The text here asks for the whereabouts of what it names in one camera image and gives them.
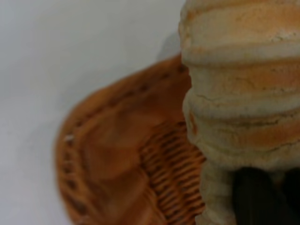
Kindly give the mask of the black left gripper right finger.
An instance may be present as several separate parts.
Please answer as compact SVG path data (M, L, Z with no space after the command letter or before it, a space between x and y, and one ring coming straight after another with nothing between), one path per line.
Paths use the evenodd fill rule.
M288 211L285 214L284 225L300 224L300 169L294 168L285 173L283 192Z

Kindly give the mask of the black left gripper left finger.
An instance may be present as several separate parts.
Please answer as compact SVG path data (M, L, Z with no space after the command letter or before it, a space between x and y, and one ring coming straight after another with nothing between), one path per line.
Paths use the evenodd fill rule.
M255 168L235 172L232 205L238 225L280 225L282 202L269 175Z

